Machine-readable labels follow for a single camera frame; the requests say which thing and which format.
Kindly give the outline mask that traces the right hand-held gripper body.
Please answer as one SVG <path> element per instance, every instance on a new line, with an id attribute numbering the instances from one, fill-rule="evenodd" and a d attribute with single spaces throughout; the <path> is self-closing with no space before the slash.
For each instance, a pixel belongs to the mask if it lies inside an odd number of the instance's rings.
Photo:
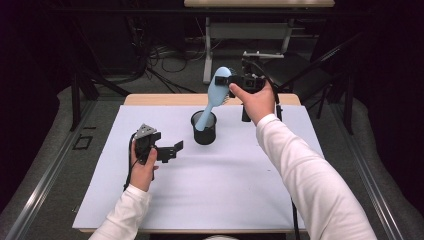
<path id="1" fill-rule="evenodd" d="M 279 120 L 282 120 L 282 109 L 278 96 L 278 85 L 265 72 L 263 60 L 283 58 L 282 54 L 267 54 L 267 53 L 248 53 L 242 54 L 242 75 L 232 75 L 229 77 L 230 83 L 235 83 L 240 88 L 248 93 L 257 93 L 268 82 L 273 90 L 275 101 L 275 112 Z"/>

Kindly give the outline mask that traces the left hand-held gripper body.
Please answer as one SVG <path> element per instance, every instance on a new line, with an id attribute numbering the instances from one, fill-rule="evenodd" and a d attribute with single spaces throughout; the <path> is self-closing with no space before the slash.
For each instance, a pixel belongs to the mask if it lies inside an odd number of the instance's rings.
<path id="1" fill-rule="evenodd" d="M 155 128 L 142 124 L 136 133 L 133 134 L 135 141 L 135 153 L 137 160 L 144 165 L 147 161 L 149 152 L 152 148 L 157 150 L 157 160 L 161 161 L 165 158 L 174 159 L 177 153 L 174 145 L 169 147 L 158 147 L 156 142 L 161 139 L 161 133 Z"/>

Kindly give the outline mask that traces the light blue hairbrush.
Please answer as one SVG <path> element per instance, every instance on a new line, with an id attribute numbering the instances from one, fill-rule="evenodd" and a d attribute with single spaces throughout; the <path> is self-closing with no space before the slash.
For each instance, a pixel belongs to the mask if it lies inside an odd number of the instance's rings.
<path id="1" fill-rule="evenodd" d="M 234 71 L 228 67 L 220 67 L 216 70 L 210 84 L 208 87 L 208 104 L 205 107 L 199 121 L 196 124 L 196 129 L 203 131 L 206 125 L 206 121 L 211 114 L 211 111 L 214 107 L 220 106 L 228 97 L 229 87 L 228 86 L 218 86 L 215 84 L 215 77 L 230 77 Z"/>

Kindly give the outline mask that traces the black mesh pen holder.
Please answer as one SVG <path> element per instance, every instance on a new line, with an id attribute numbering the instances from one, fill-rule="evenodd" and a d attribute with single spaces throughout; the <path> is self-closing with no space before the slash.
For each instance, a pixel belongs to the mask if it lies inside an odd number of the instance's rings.
<path id="1" fill-rule="evenodd" d="M 196 129 L 196 124 L 199 121 L 203 111 L 195 112 L 191 117 L 191 125 L 193 128 L 193 136 L 196 143 L 200 145 L 210 145 L 216 139 L 216 116 L 211 113 L 206 121 L 206 125 L 203 131 Z"/>

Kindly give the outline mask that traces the person's right hand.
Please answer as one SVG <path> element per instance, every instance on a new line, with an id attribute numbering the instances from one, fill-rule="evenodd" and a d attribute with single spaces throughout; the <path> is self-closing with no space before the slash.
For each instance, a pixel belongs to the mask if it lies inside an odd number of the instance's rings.
<path id="1" fill-rule="evenodd" d="M 274 113 L 275 101 L 271 85 L 266 82 L 261 91 L 251 94 L 235 83 L 229 85 L 230 91 L 239 98 L 254 125 L 265 116 Z"/>

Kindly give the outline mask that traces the person's left hand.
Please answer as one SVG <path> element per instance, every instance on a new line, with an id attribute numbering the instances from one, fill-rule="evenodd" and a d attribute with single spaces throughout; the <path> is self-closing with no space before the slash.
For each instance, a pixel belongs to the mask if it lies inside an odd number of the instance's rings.
<path id="1" fill-rule="evenodd" d="M 154 178 L 154 172 L 158 169 L 158 166 L 156 166 L 156 160 L 157 150 L 152 148 L 149 152 L 146 163 L 142 165 L 136 158 L 135 142 L 132 142 L 130 184 L 144 192 L 147 192 Z"/>

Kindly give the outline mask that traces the white-legged desk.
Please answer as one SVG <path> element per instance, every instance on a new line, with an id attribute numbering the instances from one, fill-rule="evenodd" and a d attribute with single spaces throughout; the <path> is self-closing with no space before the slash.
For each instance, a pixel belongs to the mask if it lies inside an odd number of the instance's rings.
<path id="1" fill-rule="evenodd" d="M 184 6 L 200 10 L 308 10 L 332 8 L 334 0 L 184 0 Z M 287 18 L 276 23 L 235 22 L 218 23 L 210 17 L 205 19 L 205 65 L 203 83 L 211 80 L 213 53 L 211 41 L 213 39 L 271 39 L 281 40 L 280 53 L 285 53 L 292 35 L 294 19 Z"/>

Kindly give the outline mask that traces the black folding chair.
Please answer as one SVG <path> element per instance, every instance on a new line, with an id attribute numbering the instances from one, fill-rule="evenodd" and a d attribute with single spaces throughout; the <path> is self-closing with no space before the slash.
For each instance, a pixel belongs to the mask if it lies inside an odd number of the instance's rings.
<path id="1" fill-rule="evenodd" d="M 264 71 L 279 93 L 293 93 L 300 101 L 305 101 L 326 89 L 346 72 L 346 56 L 360 39 L 361 33 L 356 34 L 315 60 L 287 53 L 283 59 L 265 62 Z"/>

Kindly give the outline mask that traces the black metal stand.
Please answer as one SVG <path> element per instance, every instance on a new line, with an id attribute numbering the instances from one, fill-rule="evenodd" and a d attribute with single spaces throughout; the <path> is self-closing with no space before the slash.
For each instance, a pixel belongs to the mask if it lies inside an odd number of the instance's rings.
<path id="1" fill-rule="evenodd" d="M 69 58 L 74 71 L 74 76 L 71 83 L 73 117 L 71 130 L 74 131 L 82 121 L 80 93 L 83 93 L 89 101 L 97 100 L 100 94 L 95 87 L 95 83 L 99 83 L 100 85 L 103 85 L 124 97 L 128 96 L 130 92 L 107 80 L 100 74 L 96 73 L 94 70 L 86 67 L 80 60 L 79 54 L 74 47 L 74 43 L 71 37 L 69 37 L 69 43 L 67 44 L 67 47 Z"/>
<path id="2" fill-rule="evenodd" d="M 351 75 L 346 80 L 345 102 L 343 112 L 343 123 L 347 132 L 352 135 L 352 106 L 353 106 L 354 82 Z"/>

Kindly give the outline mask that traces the metal floor rail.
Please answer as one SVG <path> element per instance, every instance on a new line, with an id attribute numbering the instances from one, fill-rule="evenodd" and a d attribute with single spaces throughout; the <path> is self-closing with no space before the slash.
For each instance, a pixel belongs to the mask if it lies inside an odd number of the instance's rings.
<path id="1" fill-rule="evenodd" d="M 84 104 L 81 120 L 75 128 L 71 128 L 72 121 L 65 116 L 71 108 L 60 105 L 52 128 L 26 176 L 0 214 L 0 240 L 22 240 L 26 235 L 96 104 L 96 101 Z"/>
<path id="2" fill-rule="evenodd" d="M 341 131 L 341 134 L 353 155 L 357 171 L 361 177 L 365 189 L 367 190 L 368 196 L 372 202 L 376 214 L 379 217 L 379 220 L 382 224 L 382 227 L 384 228 L 388 240 L 404 240 L 403 235 L 400 232 L 396 221 L 394 220 L 392 212 L 389 209 L 389 206 L 379 186 L 377 185 L 375 178 L 372 175 L 372 172 L 366 162 L 362 151 L 360 150 L 356 139 L 352 135 L 350 135 L 348 130 L 345 128 L 341 108 L 338 105 L 334 104 L 330 104 L 329 108 L 331 109 L 331 112 L 334 115 L 338 127 Z"/>

